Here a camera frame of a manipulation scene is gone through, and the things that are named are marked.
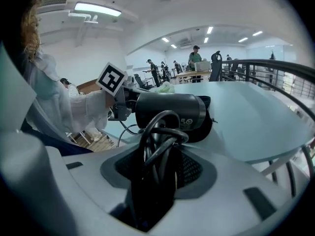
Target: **light blue table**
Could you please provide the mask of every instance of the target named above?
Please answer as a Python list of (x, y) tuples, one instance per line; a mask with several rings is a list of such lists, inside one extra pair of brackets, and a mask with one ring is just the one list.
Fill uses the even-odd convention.
[[(201, 142), (186, 144), (234, 157), (248, 163), (260, 163), (291, 154), (313, 137), (311, 130), (279, 99), (247, 82), (207, 82), (175, 85), (176, 93), (211, 97), (210, 117), (214, 123)], [(135, 124), (132, 114), (125, 125)], [(104, 132), (118, 139), (123, 131), (117, 121), (109, 121)], [(137, 142), (125, 132), (124, 143)]]

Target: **computer monitor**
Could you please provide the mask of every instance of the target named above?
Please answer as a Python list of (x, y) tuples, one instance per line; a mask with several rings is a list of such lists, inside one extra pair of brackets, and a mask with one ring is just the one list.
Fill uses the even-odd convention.
[(210, 71), (211, 70), (211, 62), (210, 61), (202, 61), (195, 63), (195, 71), (202, 72), (202, 71)]

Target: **plastic bag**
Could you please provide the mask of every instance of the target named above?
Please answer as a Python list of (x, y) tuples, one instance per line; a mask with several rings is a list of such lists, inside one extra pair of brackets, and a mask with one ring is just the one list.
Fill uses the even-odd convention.
[(170, 84), (169, 82), (165, 81), (155, 92), (168, 92), (168, 93), (174, 93), (175, 88), (173, 84)]

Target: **fluorescent light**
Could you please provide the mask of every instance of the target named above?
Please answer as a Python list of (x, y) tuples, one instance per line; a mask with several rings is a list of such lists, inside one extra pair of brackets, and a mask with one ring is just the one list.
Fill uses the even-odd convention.
[(213, 27), (209, 27), (207, 34), (210, 34), (212, 32)]
[(119, 10), (115, 10), (113, 8), (110, 8), (104, 5), (87, 3), (87, 2), (77, 2), (74, 10), (99, 12), (99, 13), (108, 14), (115, 17), (118, 17), (122, 13)]
[(241, 39), (241, 40), (239, 40), (238, 42), (239, 42), (239, 43), (241, 43), (241, 42), (244, 42), (245, 40), (248, 40), (248, 38), (247, 38), (247, 37), (242, 38), (242, 39)]
[(257, 36), (257, 35), (259, 35), (259, 34), (262, 34), (262, 31), (258, 31), (258, 32), (256, 32), (256, 33), (254, 33), (253, 36)]

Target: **curly hair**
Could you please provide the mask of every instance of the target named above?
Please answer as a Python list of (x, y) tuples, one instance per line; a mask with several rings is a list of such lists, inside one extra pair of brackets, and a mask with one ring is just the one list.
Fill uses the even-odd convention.
[(35, 62), (36, 52), (39, 48), (40, 40), (37, 32), (38, 19), (36, 9), (41, 5), (41, 0), (32, 0), (21, 21), (21, 41), (28, 60)]

